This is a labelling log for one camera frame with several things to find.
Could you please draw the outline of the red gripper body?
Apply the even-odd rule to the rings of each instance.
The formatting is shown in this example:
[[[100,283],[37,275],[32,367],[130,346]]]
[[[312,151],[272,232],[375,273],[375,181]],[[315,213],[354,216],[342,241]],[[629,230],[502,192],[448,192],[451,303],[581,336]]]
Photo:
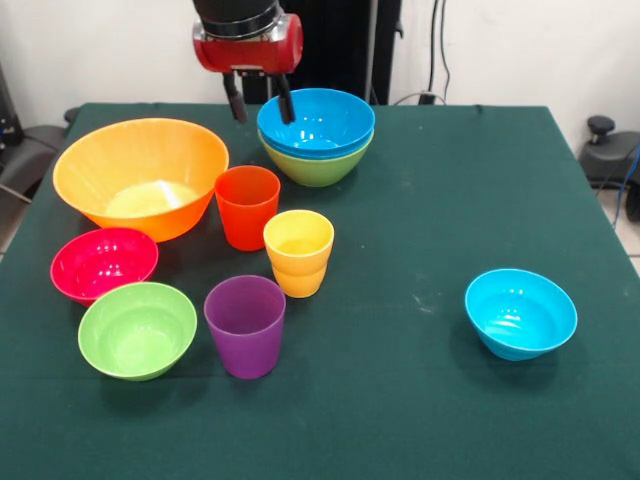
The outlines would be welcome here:
[[[192,41],[200,64],[216,73],[259,71],[267,75],[292,73],[303,52],[303,29],[295,14],[281,14],[270,29],[248,39],[222,39],[208,35],[197,20]]]

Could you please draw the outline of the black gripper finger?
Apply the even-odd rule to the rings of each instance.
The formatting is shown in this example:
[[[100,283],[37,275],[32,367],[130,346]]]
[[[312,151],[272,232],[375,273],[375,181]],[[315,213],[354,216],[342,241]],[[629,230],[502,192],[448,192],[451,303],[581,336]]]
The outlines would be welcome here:
[[[237,89],[235,85],[235,76],[233,74],[224,74],[223,86],[227,95],[233,118],[239,123],[246,123],[246,106],[242,93]]]
[[[296,119],[289,82],[285,74],[274,75],[273,80],[278,90],[278,106],[282,122],[289,125]]]

